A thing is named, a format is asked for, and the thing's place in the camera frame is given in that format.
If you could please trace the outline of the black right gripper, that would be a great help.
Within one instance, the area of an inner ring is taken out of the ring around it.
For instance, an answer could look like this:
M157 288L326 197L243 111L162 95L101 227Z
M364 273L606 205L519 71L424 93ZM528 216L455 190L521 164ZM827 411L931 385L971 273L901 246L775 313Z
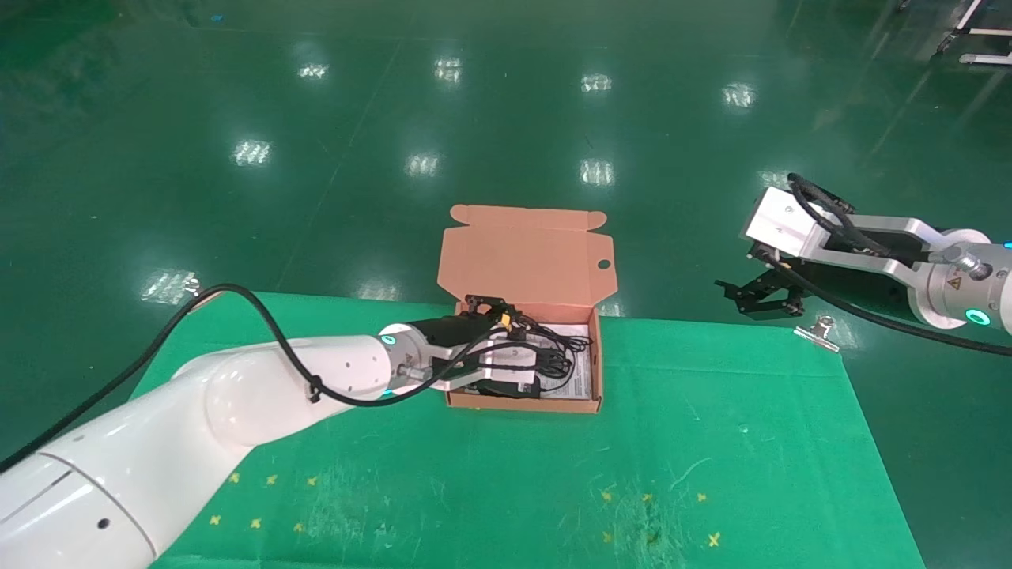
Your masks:
M913 313L906 284L889 275L853 269L802 264L799 275L842 301L875 313ZM752 320L798 318L805 314L805 288L769 267L745 284L716 280L723 298L734 302L738 313Z

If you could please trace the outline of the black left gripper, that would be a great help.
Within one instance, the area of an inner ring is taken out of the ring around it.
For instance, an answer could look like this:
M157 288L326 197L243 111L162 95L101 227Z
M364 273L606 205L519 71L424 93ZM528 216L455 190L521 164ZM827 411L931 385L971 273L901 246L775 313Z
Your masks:
M502 329L512 329L516 318L514 305L498 296L466 295L463 316L444 316L419 322L420 347L453 350L470 345L484 345ZM481 396L510 399L539 399L541 389L535 384L474 384Z

